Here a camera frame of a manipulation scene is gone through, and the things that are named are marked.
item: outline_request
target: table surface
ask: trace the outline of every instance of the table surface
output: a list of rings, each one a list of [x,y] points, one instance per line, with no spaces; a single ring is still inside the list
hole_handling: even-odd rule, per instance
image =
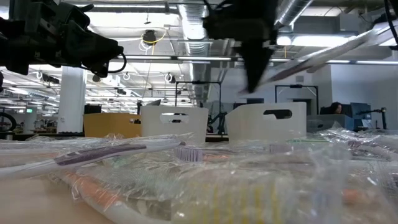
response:
[[[85,202],[74,202],[66,184],[45,177],[0,181],[2,224],[111,224]]]

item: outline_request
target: white pillar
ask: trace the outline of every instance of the white pillar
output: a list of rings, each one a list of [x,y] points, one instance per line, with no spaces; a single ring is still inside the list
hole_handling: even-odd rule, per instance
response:
[[[62,67],[58,133],[83,131],[86,81],[86,70]]]
[[[37,107],[27,107],[24,120],[24,134],[32,134],[37,120]]]

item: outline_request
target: white storage bin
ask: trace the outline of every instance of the white storage bin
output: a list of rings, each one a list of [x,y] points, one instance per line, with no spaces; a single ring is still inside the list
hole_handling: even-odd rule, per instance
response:
[[[284,110],[287,116],[277,119],[272,114],[275,110]],[[307,132],[307,106],[305,103],[243,105],[226,115],[226,124],[229,142],[303,137]]]
[[[201,145],[206,142],[208,113],[207,108],[143,106],[141,108],[141,134],[145,137],[194,133],[188,143]]]

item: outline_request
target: air duct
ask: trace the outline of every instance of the air duct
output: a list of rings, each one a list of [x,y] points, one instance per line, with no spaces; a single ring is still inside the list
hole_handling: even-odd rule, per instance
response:
[[[279,27],[291,26],[311,5],[313,0],[284,0],[279,7],[276,23]]]
[[[182,17],[182,29],[184,39],[186,40],[204,40],[206,39],[206,31],[203,28],[202,17],[206,16],[207,9],[204,5],[188,4],[178,5],[180,15]],[[209,53],[209,45],[200,42],[185,43],[187,53],[190,56],[207,57]],[[202,63],[190,64],[191,80],[199,80],[203,82],[210,81],[209,67]],[[195,86],[195,99],[205,99],[209,85]]]

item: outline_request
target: person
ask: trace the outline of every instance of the person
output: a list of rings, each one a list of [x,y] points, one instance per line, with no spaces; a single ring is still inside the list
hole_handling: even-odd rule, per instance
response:
[[[341,114],[341,103],[334,102],[330,105],[330,114]]]

